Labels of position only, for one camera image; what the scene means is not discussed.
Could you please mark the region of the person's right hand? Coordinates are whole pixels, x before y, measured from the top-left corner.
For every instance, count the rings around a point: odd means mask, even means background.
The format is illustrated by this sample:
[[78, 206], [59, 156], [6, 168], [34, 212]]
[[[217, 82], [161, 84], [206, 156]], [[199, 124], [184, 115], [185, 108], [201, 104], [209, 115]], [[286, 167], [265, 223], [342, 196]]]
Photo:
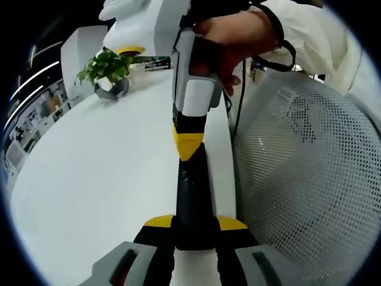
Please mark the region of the person's right hand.
[[241, 83], [233, 74], [236, 66], [247, 58], [274, 51], [284, 40], [279, 18], [264, 6], [200, 21], [193, 31], [202, 36], [207, 48], [191, 65], [191, 72], [216, 74], [229, 96]]

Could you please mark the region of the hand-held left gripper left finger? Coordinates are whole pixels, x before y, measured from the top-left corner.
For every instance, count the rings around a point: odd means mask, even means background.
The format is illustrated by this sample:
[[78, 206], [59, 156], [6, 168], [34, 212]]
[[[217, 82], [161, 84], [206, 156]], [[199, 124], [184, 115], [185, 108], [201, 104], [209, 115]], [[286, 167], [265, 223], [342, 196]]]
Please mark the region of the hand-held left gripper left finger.
[[169, 285], [174, 270], [173, 215], [144, 223], [132, 242], [125, 241], [92, 266], [86, 285]]

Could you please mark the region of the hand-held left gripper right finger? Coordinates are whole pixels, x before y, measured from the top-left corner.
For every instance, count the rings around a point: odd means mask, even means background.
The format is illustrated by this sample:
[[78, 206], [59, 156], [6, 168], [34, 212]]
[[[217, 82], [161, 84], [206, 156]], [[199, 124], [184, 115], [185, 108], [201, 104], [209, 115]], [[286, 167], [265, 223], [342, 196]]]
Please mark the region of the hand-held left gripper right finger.
[[298, 266], [260, 245], [241, 221], [217, 216], [217, 270], [222, 285], [297, 285]]

